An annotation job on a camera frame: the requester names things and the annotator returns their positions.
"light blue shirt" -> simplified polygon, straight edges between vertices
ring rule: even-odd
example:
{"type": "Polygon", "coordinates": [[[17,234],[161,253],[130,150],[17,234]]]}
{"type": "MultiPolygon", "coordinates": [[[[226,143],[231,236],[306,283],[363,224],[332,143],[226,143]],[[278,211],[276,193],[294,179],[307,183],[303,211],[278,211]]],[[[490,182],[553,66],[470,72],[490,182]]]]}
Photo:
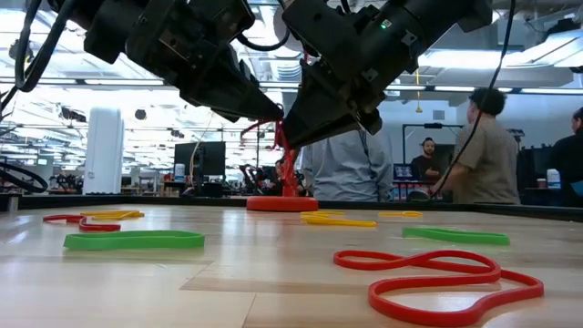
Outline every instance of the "light blue shirt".
{"type": "Polygon", "coordinates": [[[349,131],[302,150],[307,187],[317,200],[388,201],[393,187],[391,140],[386,128],[374,136],[349,131]]]}

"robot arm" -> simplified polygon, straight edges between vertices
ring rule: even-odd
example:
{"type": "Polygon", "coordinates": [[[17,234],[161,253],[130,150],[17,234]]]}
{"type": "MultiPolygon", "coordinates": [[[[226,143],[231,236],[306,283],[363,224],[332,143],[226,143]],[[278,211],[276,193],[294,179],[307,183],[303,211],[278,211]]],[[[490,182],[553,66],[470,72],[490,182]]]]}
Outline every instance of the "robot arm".
{"type": "MultiPolygon", "coordinates": [[[[59,11],[66,0],[49,0],[59,11]]],[[[341,15],[321,0],[295,0],[283,20],[312,55],[283,131],[291,148],[345,131],[382,126],[384,89],[458,23],[466,32],[492,20],[491,0],[391,0],[341,15]]],[[[194,106],[231,121],[281,119],[230,41],[250,28],[245,0],[81,1],[72,20],[87,30],[85,50],[108,63],[121,52],[194,106]]]]}

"table surface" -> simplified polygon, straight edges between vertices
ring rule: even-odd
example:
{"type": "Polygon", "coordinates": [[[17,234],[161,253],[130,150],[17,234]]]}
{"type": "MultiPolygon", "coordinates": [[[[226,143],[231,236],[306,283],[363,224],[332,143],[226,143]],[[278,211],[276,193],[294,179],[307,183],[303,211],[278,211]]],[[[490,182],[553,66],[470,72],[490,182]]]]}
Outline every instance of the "table surface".
{"type": "MultiPolygon", "coordinates": [[[[378,228],[302,224],[298,213],[241,208],[103,206],[26,210],[0,215],[2,327],[416,327],[387,318],[367,303],[368,285],[389,277],[444,274],[421,268],[359,272],[335,266],[346,249],[413,255],[459,249],[479,252],[546,285],[544,298],[486,313],[475,327],[582,327],[583,225],[482,213],[430,212],[422,219],[377,218],[346,211],[378,228]],[[67,251],[76,226],[43,215],[85,210],[141,210],[123,231],[184,230],[207,235],[204,250],[67,251]],[[511,246],[403,239],[417,224],[509,235],[511,246]]],[[[454,289],[391,292],[387,298],[426,310],[455,311],[501,282],[454,289]]]]}

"gray shirt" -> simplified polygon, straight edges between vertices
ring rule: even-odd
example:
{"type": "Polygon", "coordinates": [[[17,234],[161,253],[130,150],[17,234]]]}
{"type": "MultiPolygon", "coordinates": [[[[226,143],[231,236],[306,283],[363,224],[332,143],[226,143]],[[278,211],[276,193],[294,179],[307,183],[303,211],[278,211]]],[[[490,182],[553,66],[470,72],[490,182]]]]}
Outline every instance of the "gray shirt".
{"type": "Polygon", "coordinates": [[[302,150],[302,169],[317,200],[388,201],[393,187],[391,140],[349,131],[302,150]]]}
{"type": "MultiPolygon", "coordinates": [[[[474,125],[467,125],[462,129],[455,155],[473,128],[474,125]]],[[[480,119],[475,135],[458,161],[470,172],[454,185],[454,202],[519,204],[517,153],[517,143],[504,127],[495,119],[480,119]]]]}

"red cylinder base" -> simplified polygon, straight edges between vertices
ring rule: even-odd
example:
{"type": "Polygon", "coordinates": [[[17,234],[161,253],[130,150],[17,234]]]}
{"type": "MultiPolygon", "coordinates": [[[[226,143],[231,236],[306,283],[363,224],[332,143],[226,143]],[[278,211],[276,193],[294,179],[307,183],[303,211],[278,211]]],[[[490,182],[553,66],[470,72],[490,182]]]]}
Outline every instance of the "red cylinder base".
{"type": "Polygon", "coordinates": [[[253,196],[247,199],[247,210],[299,212],[318,209],[318,200],[312,197],[253,196]]]}

